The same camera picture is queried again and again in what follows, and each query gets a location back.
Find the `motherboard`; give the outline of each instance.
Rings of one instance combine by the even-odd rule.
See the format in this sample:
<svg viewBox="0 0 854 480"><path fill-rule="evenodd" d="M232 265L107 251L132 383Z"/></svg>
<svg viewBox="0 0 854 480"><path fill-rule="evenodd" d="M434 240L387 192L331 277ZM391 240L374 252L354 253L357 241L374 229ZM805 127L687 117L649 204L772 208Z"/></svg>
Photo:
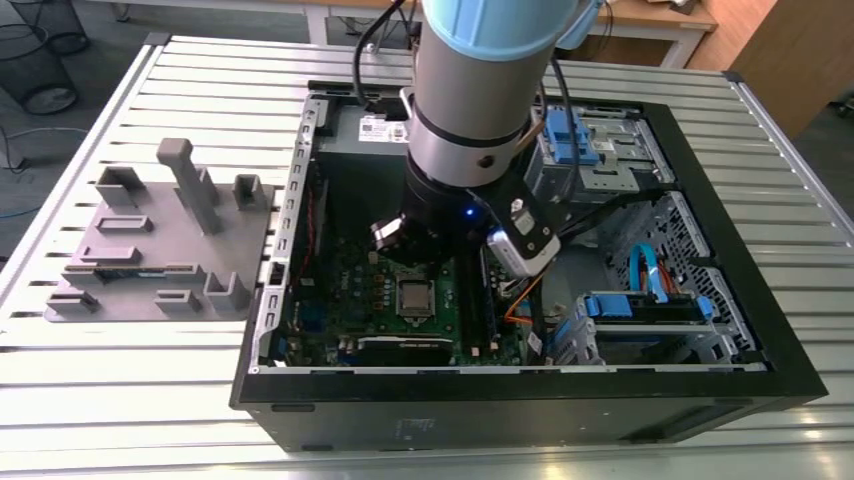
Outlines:
<svg viewBox="0 0 854 480"><path fill-rule="evenodd" d="M481 332L473 331L461 315L454 260L407 267L367 245L339 241L331 250L323 271L315 275L323 278L313 279L317 288L302 289L303 299L295 305L294 324L302 335L287 340L290 364L521 364L522 329L495 320L499 307L506 306L494 297L509 278L494 259L485 262L491 325Z"/></svg>

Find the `label sticker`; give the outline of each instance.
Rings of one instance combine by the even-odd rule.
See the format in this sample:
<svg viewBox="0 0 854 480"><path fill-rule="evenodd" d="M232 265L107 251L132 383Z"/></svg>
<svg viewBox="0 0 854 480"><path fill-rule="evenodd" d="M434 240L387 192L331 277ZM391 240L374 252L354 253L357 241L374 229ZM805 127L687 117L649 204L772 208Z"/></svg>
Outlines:
<svg viewBox="0 0 854 480"><path fill-rule="evenodd" d="M407 143L410 134L403 122L387 122L373 115L359 120L359 141L383 143Z"/></svg>
<svg viewBox="0 0 854 480"><path fill-rule="evenodd" d="M594 140L593 141L593 148L597 151L613 152L614 151L614 144L611 143L610 140Z"/></svg>
<svg viewBox="0 0 854 480"><path fill-rule="evenodd" d="M543 341L539 339L534 332L529 334L529 345L539 355L539 352L543 350Z"/></svg>

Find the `black cable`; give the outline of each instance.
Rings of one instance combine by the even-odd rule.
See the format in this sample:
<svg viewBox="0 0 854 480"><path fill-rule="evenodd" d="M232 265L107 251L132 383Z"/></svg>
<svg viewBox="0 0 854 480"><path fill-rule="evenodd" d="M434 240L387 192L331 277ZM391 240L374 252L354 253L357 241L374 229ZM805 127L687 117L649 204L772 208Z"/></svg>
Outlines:
<svg viewBox="0 0 854 480"><path fill-rule="evenodd" d="M565 201L567 205L573 202L575 197L575 190L578 187L579 165L582 161L582 152L578 148L578 138L575 137L575 114L573 113L573 97L570 97L570 88L566 86L566 78L563 78L563 70L561 69L561 63L558 62L558 56L551 54L551 69L555 71L558 77L558 87L561 88L561 96L563 97L563 109L566 111L567 127L570 129L570 145L573 146L573 173L570 174L570 190L566 194Z"/></svg>
<svg viewBox="0 0 854 480"><path fill-rule="evenodd" d="M11 151L10 137L6 134L6 129L3 128L3 125L0 125L0 136L3 136L3 154L6 155L6 163L10 167L10 172L12 172L14 175L20 175L22 173L24 173L28 167L24 161L22 161L18 167L12 166L12 157L10 155L10 151Z"/></svg>
<svg viewBox="0 0 854 480"><path fill-rule="evenodd" d="M401 22L395 22L394 26L389 29L389 31L386 32L386 36L383 37L383 42L386 40L389 40L389 38L391 37L391 34L395 33L395 30L398 30L398 25L401 25Z"/></svg>
<svg viewBox="0 0 854 480"><path fill-rule="evenodd" d="M406 38L410 38L410 21L406 19L406 14L403 13L403 9L398 9L398 13L401 14L401 21L403 22L403 29L406 30Z"/></svg>
<svg viewBox="0 0 854 480"><path fill-rule="evenodd" d="M369 40L379 30L379 27L389 21L395 11L401 9L401 5L406 0L395 0L391 6L386 9L379 18L374 21L369 29L365 31L362 36L359 37L359 42L357 43L357 51L354 53L353 58L353 88L357 93L357 98L359 99L359 104L365 107L366 110L374 112L374 104L365 96L365 87L362 86L362 51L365 50L365 46L369 44Z"/></svg>
<svg viewBox="0 0 854 480"><path fill-rule="evenodd" d="M607 22L605 25L605 32L603 35L599 36L599 42L597 44L597 51L593 53L593 55L586 59L586 61L593 61L595 60L595 58L599 56L599 54L605 51L605 49L609 46L609 43L611 42L611 36L614 34L614 7L611 7L611 3L610 2L605 2L605 8L609 14L609 18L607 18Z"/></svg>
<svg viewBox="0 0 854 480"><path fill-rule="evenodd" d="M415 10L418 9L418 0L413 1L413 7L410 8L410 19L407 22L407 29L406 29L406 33L407 33L407 39L406 39L406 48L409 50L413 50L413 38L415 38L415 24L413 23L413 20L415 20Z"/></svg>
<svg viewBox="0 0 854 480"><path fill-rule="evenodd" d="M549 97L546 96L546 85L543 85L543 82L539 82L539 108L539 116L545 122L546 117L549 116Z"/></svg>
<svg viewBox="0 0 854 480"><path fill-rule="evenodd" d="M570 220L558 231L558 238L562 242L571 241L582 233L599 226L617 210L633 203L655 201L673 190L675 190L674 185L663 184L659 188L618 195L577 219Z"/></svg>

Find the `table leg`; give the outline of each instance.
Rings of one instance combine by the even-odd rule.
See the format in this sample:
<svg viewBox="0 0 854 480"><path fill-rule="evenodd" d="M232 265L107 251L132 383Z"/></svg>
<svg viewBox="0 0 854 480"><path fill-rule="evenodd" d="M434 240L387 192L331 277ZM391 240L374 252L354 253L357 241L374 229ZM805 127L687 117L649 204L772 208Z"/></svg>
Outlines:
<svg viewBox="0 0 854 480"><path fill-rule="evenodd" d="M131 19L131 4L130 3L111 3L110 9L112 10L112 16L116 22L127 22Z"/></svg>
<svg viewBox="0 0 854 480"><path fill-rule="evenodd" d="M308 43L329 45L330 38L326 29L326 19L330 9L323 5L306 5L306 20L308 21Z"/></svg>
<svg viewBox="0 0 854 480"><path fill-rule="evenodd" d="M673 46L662 62L663 68L685 68L685 65L694 55L694 50L706 34L705 30L681 30L679 38L673 42Z"/></svg>

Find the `gray plastic block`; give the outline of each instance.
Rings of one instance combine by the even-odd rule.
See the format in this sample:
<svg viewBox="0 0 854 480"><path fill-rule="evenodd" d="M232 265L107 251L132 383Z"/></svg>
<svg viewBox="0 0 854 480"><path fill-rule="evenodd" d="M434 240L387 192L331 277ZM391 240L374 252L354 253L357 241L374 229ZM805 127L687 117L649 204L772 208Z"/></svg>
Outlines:
<svg viewBox="0 0 854 480"><path fill-rule="evenodd" d="M48 298L48 307L59 314L91 314L98 308L98 300L86 290L68 288Z"/></svg>
<svg viewBox="0 0 854 480"><path fill-rule="evenodd" d="M146 184L136 176L132 167L107 167L95 182L95 189L111 208L134 207L135 190L144 190Z"/></svg>
<svg viewBox="0 0 854 480"><path fill-rule="evenodd" d="M75 287L90 287L104 284L104 279L95 273L95 269L80 267L72 267L72 269L66 268L63 278Z"/></svg>
<svg viewBox="0 0 854 480"><path fill-rule="evenodd" d="M223 288L223 284L216 278L216 274L208 273L204 282L204 296L211 301L214 310L218 312L236 312L242 310L250 302L250 292L240 282L238 272L232 272L228 277L228 286Z"/></svg>
<svg viewBox="0 0 854 480"><path fill-rule="evenodd" d="M270 208L262 179L258 175L236 175L231 193L235 195L239 210L267 210Z"/></svg>
<svg viewBox="0 0 854 480"><path fill-rule="evenodd" d="M211 180L211 174L208 173L208 169L204 167L196 167L196 173L199 174L199 183L202 183L202 189L207 198L212 205L219 205L219 192L216 191L216 185L214 185L214 180ZM182 187L175 187L175 195L178 195L178 199L182 201L182 205L187 206L184 199L182 198Z"/></svg>
<svg viewBox="0 0 854 480"><path fill-rule="evenodd" d="M192 294L192 290L158 290L155 304L167 315L202 310L202 304Z"/></svg>
<svg viewBox="0 0 854 480"><path fill-rule="evenodd" d="M95 228L102 233L143 233L151 232L154 223L146 215L104 215Z"/></svg>
<svg viewBox="0 0 854 480"><path fill-rule="evenodd" d="M80 261L98 265L136 265L142 257L136 247L86 247Z"/></svg>
<svg viewBox="0 0 854 480"><path fill-rule="evenodd" d="M58 293L70 287L86 290L98 299L99 308L94 313L58 313L47 309L44 316L51 322L246 320L248 308L232 312L215 310L203 288L208 273L215 273L224 284L231 273L238 272L244 289L252 291L270 210L240 211L232 183L215 187L219 198L215 209L223 224L216 235L199 234L190 208L175 195L175 182L147 182L144 190L134 191L136 207L127 211L116 211L102 202L56 289ZM264 194L272 198L271 185L264 185ZM96 228L98 219L116 214L144 215L155 228L150 232L102 232ZM95 265L82 258L87 248L98 251L116 247L135 247L142 254L139 263ZM202 309L166 314L154 300L158 290L171 289L191 290Z"/></svg>
<svg viewBox="0 0 854 480"><path fill-rule="evenodd" d="M164 138L158 148L158 160L172 169L175 181L182 190L180 196L184 204L190 208L196 223L202 228L202 233L214 235L223 229L214 205L210 201L210 194L199 180L196 168L192 165L190 154L192 144L186 138Z"/></svg>
<svg viewBox="0 0 854 480"><path fill-rule="evenodd" d="M207 280L207 273L198 263L192 265L167 265L166 280L170 283L202 285Z"/></svg>

